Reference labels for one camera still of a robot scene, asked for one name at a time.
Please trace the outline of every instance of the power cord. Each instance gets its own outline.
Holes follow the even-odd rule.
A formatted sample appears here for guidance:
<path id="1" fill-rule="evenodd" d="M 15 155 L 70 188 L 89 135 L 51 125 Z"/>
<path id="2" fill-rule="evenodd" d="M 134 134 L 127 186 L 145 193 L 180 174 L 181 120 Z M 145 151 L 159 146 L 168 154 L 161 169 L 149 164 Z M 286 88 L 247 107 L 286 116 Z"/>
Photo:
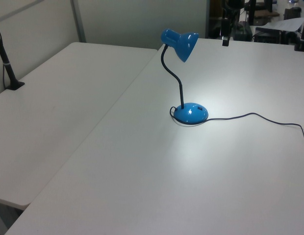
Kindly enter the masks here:
<path id="1" fill-rule="evenodd" d="M 170 108 L 170 115 L 171 115 L 171 117 L 172 117 L 173 119 L 175 119 L 176 121 L 182 123 L 182 124 L 188 125 L 187 122 L 178 120 L 177 118 L 174 117 L 174 115 L 172 114 L 172 109 L 173 109 L 173 108 L 176 109 L 176 107 L 173 106 L 173 107 Z M 249 116 L 249 115 L 257 115 L 257 116 L 259 116 L 260 118 L 263 118 L 264 120 L 267 120 L 267 121 L 269 121 L 269 122 L 272 122 L 272 123 L 275 123 L 275 124 L 278 124 L 278 125 L 284 125 L 284 126 L 287 126 L 287 125 L 294 125 L 294 126 L 298 126 L 298 127 L 301 128 L 301 131 L 303 132 L 303 136 L 304 136 L 303 127 L 302 127 L 301 125 L 299 125 L 299 124 L 296 124 L 296 123 L 281 123 L 281 122 L 277 122 L 277 121 L 272 121 L 272 120 L 267 119 L 266 117 L 263 117 L 263 116 L 261 116 L 260 114 L 257 114 L 257 113 L 248 113 L 248 114 L 244 114 L 244 115 L 241 115 L 241 116 L 229 117 L 229 118 L 210 118 L 210 119 L 207 119 L 207 120 L 205 120 L 205 121 L 203 121 L 203 122 L 200 122 L 200 123 L 197 123 L 197 124 L 199 125 L 199 124 L 203 124 L 203 123 L 206 123 L 206 122 L 208 122 L 208 121 L 214 121 L 214 120 L 233 120 L 233 119 L 238 119 L 238 118 L 244 118 L 244 117 Z"/>

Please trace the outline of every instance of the lamp shade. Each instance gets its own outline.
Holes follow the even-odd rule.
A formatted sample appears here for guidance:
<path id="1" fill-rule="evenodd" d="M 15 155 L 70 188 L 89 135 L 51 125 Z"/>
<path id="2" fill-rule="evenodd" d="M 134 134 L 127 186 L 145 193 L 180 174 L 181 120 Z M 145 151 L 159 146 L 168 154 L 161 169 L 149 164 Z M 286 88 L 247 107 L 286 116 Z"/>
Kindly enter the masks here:
<path id="1" fill-rule="evenodd" d="M 164 44 L 175 49 L 177 56 L 186 62 L 199 38 L 198 33 L 179 34 L 171 29 L 165 29 L 161 35 Z"/>

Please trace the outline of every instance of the white wall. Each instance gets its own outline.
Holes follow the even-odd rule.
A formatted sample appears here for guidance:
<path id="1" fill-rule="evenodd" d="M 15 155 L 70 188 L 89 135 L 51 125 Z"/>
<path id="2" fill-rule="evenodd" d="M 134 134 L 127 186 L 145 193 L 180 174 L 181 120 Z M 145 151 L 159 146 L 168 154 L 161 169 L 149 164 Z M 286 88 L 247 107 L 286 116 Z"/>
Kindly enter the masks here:
<path id="1" fill-rule="evenodd" d="M 78 41 L 70 0 L 44 0 L 0 22 L 0 32 L 18 80 L 70 43 Z M 9 85 L 6 73 L 5 77 L 6 85 Z"/>
<path id="2" fill-rule="evenodd" d="M 205 37 L 209 0 L 77 0 L 88 43 L 159 49 L 161 32 Z"/>

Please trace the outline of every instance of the blue desk lamp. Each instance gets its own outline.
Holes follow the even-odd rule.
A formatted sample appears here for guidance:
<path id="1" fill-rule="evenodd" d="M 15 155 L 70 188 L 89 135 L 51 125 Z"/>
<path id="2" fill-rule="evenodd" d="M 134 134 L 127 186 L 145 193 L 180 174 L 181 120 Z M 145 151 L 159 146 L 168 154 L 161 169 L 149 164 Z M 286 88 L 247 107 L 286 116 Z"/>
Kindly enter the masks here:
<path id="1" fill-rule="evenodd" d="M 199 34 L 198 33 L 185 33 L 179 34 L 170 29 L 165 29 L 161 35 L 161 40 L 165 44 L 161 55 L 161 62 L 164 69 L 169 72 L 179 83 L 179 92 L 180 92 L 180 106 L 175 108 L 174 118 L 180 123 L 187 125 L 196 125 L 204 122 L 208 117 L 207 109 L 197 103 L 185 103 L 183 102 L 182 94 L 182 83 L 180 79 L 170 71 L 164 63 L 164 54 L 168 46 L 175 49 L 177 56 L 183 61 L 186 62 L 190 53 L 193 50 Z"/>

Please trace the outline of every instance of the white desk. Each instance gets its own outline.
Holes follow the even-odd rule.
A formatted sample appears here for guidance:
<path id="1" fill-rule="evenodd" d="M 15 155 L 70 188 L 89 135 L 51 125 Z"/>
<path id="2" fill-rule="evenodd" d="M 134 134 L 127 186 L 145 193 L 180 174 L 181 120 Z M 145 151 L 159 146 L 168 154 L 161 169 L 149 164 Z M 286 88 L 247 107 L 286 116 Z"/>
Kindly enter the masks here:
<path id="1" fill-rule="evenodd" d="M 73 43 L 0 94 L 0 202 L 25 209 L 156 50 Z"/>
<path id="2" fill-rule="evenodd" d="M 284 13 L 285 13 L 285 9 L 290 9 L 292 7 L 300 7 L 302 9 L 301 11 L 301 17 L 304 17 L 304 1 L 303 0 L 299 0 L 298 3 L 288 3 L 287 0 L 277 0 L 277 4 L 273 4 L 273 11 L 276 11 L 279 13 L 279 16 L 277 17 L 272 17 L 271 21 L 272 22 L 277 22 L 277 21 L 282 21 L 284 20 Z M 239 21 L 245 21 L 246 19 L 246 12 L 243 11 L 243 9 L 240 11 L 242 14 L 240 15 L 240 19 Z"/>
<path id="3" fill-rule="evenodd" d="M 161 51 L 7 235 L 304 235 L 301 130 L 259 117 L 177 125 Z M 304 53 L 292 46 L 199 39 L 186 63 L 172 48 L 165 63 L 209 118 L 255 111 L 304 127 Z"/>

